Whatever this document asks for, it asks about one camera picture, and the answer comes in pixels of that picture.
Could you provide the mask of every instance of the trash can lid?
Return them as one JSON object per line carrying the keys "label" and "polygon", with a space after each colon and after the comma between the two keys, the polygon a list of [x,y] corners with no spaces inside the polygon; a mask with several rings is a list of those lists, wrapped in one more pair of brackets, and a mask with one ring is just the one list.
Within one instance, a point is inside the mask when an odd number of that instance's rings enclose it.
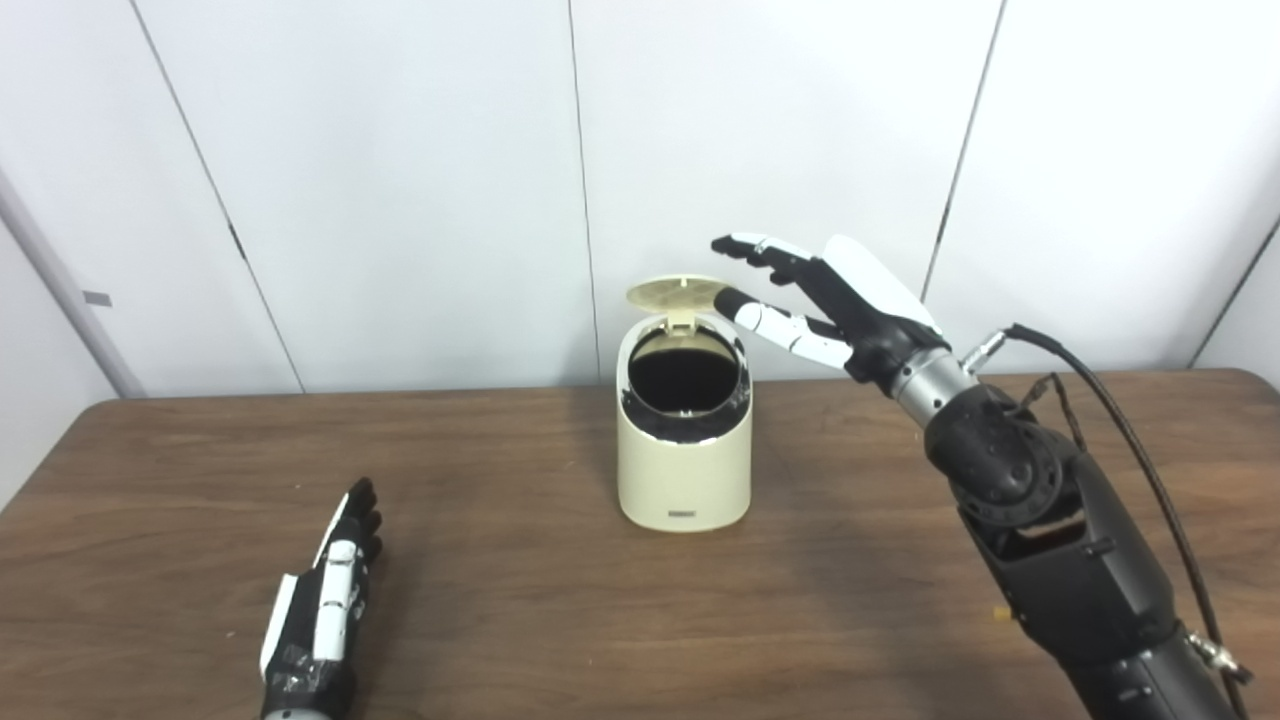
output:
{"label": "trash can lid", "polygon": [[716,307],[728,283],[707,275],[663,275],[627,291],[627,301],[650,313],[700,313]]}

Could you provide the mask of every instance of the black forearm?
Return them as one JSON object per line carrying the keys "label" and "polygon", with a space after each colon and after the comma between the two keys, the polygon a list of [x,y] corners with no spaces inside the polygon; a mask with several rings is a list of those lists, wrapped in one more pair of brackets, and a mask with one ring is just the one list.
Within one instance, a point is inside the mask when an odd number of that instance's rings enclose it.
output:
{"label": "black forearm", "polygon": [[1092,717],[1234,717],[1187,644],[1169,578],[1092,456],[987,386],[954,398],[925,446],[1014,616]]}

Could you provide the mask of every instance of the open lid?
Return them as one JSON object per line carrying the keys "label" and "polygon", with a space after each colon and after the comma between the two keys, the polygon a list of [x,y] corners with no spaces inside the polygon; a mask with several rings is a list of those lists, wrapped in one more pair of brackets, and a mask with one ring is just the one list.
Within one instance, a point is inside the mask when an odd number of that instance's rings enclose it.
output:
{"label": "open lid", "polygon": [[677,328],[692,329],[698,313],[716,309],[716,293],[728,283],[707,275],[663,275],[645,281],[627,291],[627,301],[648,310],[667,315],[667,332]]}

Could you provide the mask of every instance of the white wall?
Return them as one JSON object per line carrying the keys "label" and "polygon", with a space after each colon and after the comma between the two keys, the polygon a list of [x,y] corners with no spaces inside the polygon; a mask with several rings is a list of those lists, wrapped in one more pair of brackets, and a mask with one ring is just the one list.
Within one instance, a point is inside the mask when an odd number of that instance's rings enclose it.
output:
{"label": "white wall", "polygon": [[1280,249],[1275,236],[1196,366],[1242,368],[1280,388]]}
{"label": "white wall", "polygon": [[952,342],[1021,322],[1187,366],[1280,215],[1277,28],[1277,3],[1011,0],[927,297]]}
{"label": "white wall", "polygon": [[[138,4],[266,305],[123,0],[0,0],[0,217],[111,295],[77,318],[150,395],[296,392],[285,347],[310,391],[607,380],[671,272],[812,307],[730,231],[849,233],[922,290],[1000,6]],[[1280,214],[1276,27],[1010,0],[928,286],[954,343],[1185,365]]]}
{"label": "white wall", "polygon": [[143,0],[307,391],[594,383],[564,0]]}
{"label": "white wall", "polygon": [[124,0],[0,0],[0,210],[140,395],[297,392]]}
{"label": "white wall", "polygon": [[0,507],[82,410],[115,397],[0,223]]}
{"label": "white wall", "polygon": [[[612,377],[644,314],[630,286],[722,277],[800,311],[803,295],[718,258],[765,232],[867,243],[919,291],[998,0],[575,0],[599,346]],[[758,377],[835,374],[748,337]]]}

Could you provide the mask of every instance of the prosthetic hand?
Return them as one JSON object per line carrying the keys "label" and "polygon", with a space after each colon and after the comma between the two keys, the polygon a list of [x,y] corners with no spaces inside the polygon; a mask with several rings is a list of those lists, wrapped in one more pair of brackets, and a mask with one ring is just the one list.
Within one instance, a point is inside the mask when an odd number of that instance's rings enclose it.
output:
{"label": "prosthetic hand", "polygon": [[1242,670],[1184,629],[1169,578],[1098,465],[974,377],[1002,336],[956,360],[924,306],[846,237],[820,258],[762,234],[726,236],[712,250],[771,268],[776,284],[795,283],[831,322],[733,288],[717,296],[721,314],[874,383],[924,428],[924,452],[1014,616],[1092,717],[1235,717],[1204,665]]}
{"label": "prosthetic hand", "polygon": [[369,478],[343,496],[311,569],[284,575],[262,642],[264,720],[343,720],[356,694],[351,651],[383,548]]}

